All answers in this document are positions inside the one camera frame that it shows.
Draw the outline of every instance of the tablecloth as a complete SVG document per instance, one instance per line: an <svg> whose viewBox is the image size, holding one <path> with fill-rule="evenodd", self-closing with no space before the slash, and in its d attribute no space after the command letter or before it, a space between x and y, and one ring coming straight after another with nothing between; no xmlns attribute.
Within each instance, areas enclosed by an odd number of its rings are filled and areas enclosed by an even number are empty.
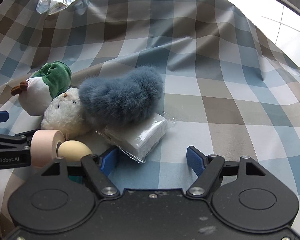
<svg viewBox="0 0 300 240"><path fill-rule="evenodd" d="M238 161L249 155L300 200L300 70L227 0L4 0L0 5L0 133L35 129L10 89L62 60L72 85L152 65L164 80L158 111L178 120L145 164L122 158L110 175L122 190L188 188L193 145ZM81 138L107 148L93 133ZM0 171L0 236L13 229L10 194L34 170ZM300 232L300 211L293 228Z"/></svg>

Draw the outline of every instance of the duck plush toy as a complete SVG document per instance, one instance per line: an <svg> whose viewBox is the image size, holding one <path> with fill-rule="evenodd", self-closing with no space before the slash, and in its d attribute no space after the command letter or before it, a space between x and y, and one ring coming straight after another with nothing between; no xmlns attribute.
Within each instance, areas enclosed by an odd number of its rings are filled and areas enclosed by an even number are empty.
<svg viewBox="0 0 300 240"><path fill-rule="evenodd" d="M65 93L71 82L71 70L61 61L45 64L38 72L11 89L21 107L31 116L43 115L54 98Z"/></svg>

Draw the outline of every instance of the circular black cover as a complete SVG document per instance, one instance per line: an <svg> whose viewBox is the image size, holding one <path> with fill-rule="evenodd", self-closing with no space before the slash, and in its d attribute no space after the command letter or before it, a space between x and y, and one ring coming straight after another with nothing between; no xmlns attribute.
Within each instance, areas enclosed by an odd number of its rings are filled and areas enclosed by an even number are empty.
<svg viewBox="0 0 300 240"><path fill-rule="evenodd" d="M289 225L298 213L298 199L284 184L259 183L260 176L237 179L212 196L214 210L229 224L265 231Z"/></svg>
<svg viewBox="0 0 300 240"><path fill-rule="evenodd" d="M48 176L19 187L8 201L16 225L32 230L69 228L89 215L95 204L85 186L61 176Z"/></svg>

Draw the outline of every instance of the plush toy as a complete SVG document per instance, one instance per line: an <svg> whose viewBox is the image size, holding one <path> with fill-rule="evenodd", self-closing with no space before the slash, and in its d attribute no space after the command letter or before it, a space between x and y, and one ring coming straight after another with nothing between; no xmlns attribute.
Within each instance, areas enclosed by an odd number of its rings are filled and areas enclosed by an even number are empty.
<svg viewBox="0 0 300 240"><path fill-rule="evenodd" d="M41 129L59 130L66 139L73 139L90 130L83 116L77 88L69 88L52 100L44 113Z"/></svg>
<svg viewBox="0 0 300 240"><path fill-rule="evenodd" d="M51 101L67 91L71 70L61 61L45 64L38 72L11 89L21 107L31 116L43 115Z"/></svg>
<svg viewBox="0 0 300 240"><path fill-rule="evenodd" d="M162 93L161 76L147 66L121 78L89 78L79 87L87 120L94 127L122 127L141 122L154 113Z"/></svg>

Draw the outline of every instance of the pink adhesive tape roll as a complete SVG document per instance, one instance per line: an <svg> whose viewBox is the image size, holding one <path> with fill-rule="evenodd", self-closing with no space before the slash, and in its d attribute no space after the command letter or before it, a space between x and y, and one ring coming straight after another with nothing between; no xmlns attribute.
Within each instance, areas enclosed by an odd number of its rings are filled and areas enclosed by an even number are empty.
<svg viewBox="0 0 300 240"><path fill-rule="evenodd" d="M42 168L57 157L58 147L65 141L63 133L58 130L38 130L34 133L31 146L31 165Z"/></svg>

